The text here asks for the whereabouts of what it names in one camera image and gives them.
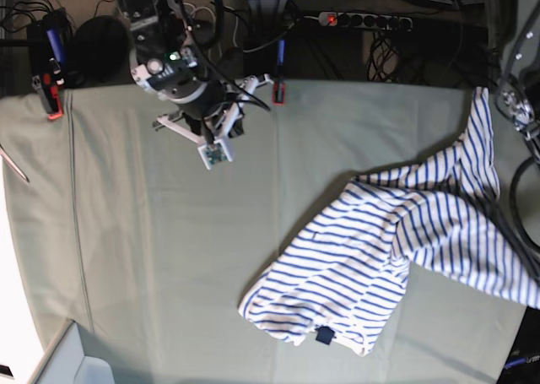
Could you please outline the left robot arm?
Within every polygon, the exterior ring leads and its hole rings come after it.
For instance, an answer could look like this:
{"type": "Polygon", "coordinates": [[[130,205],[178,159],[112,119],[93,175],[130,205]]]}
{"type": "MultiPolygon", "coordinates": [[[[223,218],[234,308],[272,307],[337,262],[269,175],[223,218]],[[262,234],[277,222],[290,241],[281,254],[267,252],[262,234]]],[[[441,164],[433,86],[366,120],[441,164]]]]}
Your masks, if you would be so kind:
{"type": "Polygon", "coordinates": [[[518,209],[517,190],[522,176],[539,167],[539,0],[499,0],[500,75],[494,105],[520,134],[529,153],[510,184],[510,214],[526,248],[539,253],[518,209]]]}

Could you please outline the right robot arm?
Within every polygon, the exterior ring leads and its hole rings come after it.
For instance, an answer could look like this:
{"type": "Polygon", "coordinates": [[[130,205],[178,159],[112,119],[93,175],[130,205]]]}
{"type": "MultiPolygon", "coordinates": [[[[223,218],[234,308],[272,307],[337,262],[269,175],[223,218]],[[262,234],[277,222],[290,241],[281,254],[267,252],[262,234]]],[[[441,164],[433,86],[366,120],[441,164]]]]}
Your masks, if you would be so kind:
{"type": "Polygon", "coordinates": [[[130,71],[145,92],[168,100],[175,112],[158,116],[157,129],[167,128],[197,146],[207,169],[235,158],[232,138],[243,134],[245,105],[269,106],[253,93],[270,84],[268,74],[241,82],[226,76],[208,57],[224,30],[223,0],[214,0],[213,34],[197,38],[197,22],[184,0],[117,0],[132,36],[130,71]]]}

